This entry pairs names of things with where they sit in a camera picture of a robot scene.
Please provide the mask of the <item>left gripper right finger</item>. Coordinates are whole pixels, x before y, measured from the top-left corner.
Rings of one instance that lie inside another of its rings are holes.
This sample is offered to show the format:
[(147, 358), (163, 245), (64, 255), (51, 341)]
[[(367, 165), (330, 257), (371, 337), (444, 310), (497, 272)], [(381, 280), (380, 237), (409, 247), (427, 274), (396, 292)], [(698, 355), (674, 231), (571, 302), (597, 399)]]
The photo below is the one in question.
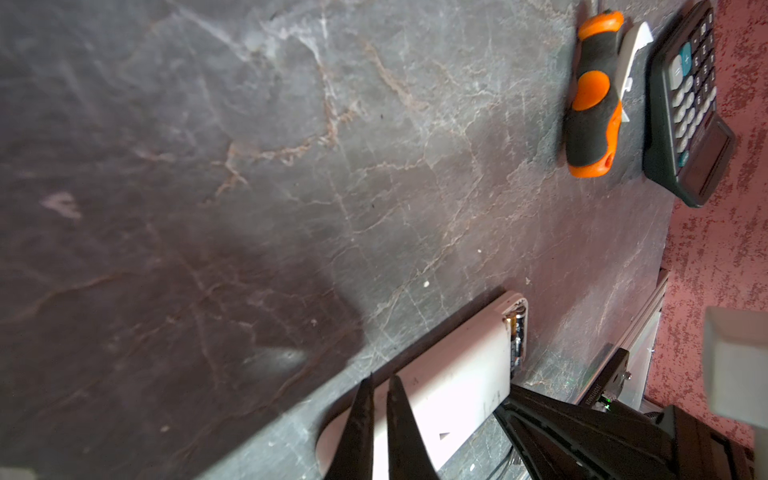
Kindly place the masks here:
[(389, 479), (438, 480), (399, 376), (389, 379), (387, 392)]

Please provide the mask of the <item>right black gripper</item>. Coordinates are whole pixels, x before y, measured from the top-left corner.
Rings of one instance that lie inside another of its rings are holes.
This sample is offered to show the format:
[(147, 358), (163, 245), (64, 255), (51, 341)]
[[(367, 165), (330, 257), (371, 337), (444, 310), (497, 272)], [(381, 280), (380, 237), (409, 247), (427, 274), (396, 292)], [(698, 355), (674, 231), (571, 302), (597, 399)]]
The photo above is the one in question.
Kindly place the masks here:
[(664, 479), (666, 433), (677, 479), (755, 479), (754, 452), (677, 406), (653, 423), (512, 385), (494, 416), (532, 479)]

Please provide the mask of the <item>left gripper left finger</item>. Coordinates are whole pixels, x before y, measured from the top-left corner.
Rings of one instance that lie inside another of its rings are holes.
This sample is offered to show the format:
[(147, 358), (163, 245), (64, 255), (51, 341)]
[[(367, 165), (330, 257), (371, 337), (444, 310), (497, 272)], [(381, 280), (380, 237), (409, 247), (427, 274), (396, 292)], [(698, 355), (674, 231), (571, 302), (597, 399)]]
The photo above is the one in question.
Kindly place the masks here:
[(365, 378), (358, 386), (325, 480), (372, 479), (374, 425), (374, 387), (371, 378)]

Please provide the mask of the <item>grey white remote control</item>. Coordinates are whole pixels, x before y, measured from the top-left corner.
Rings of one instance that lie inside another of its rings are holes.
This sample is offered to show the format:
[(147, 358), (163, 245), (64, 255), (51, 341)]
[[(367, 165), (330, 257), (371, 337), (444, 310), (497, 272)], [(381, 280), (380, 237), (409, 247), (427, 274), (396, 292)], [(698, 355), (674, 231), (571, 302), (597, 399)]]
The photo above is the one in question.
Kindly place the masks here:
[[(403, 383), (437, 475), (510, 393), (511, 327), (507, 316), (519, 303), (524, 303), (529, 313), (522, 294), (501, 294), (394, 374)], [(371, 378), (375, 405), (372, 479), (389, 479), (389, 379), (377, 383)], [(337, 450), (350, 408), (334, 418), (318, 439), (316, 458), (323, 477)]]

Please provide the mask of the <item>orange black screwdriver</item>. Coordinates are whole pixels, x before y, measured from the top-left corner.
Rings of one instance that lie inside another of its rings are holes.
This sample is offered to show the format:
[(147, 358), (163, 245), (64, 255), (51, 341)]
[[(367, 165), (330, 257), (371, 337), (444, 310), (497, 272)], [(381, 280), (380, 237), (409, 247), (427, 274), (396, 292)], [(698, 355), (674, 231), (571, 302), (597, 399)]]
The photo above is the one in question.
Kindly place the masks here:
[(607, 10), (578, 29), (576, 94), (564, 123), (566, 161), (576, 178), (607, 174), (617, 153), (622, 101), (615, 74), (624, 23), (622, 13)]

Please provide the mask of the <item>white battery cover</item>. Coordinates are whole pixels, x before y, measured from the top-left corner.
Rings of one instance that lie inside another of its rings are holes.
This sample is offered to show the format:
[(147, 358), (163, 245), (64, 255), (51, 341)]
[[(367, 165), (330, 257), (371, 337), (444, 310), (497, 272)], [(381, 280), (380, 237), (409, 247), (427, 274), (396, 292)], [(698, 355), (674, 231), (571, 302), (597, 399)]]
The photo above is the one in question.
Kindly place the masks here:
[(623, 97), (630, 92), (633, 85), (631, 71), (638, 53), (653, 42), (653, 34), (648, 22), (625, 23), (617, 34), (617, 56), (615, 69), (611, 77), (610, 92), (615, 96), (617, 105), (614, 107), (613, 120), (620, 114), (622, 123), (629, 122), (629, 117), (621, 106)]

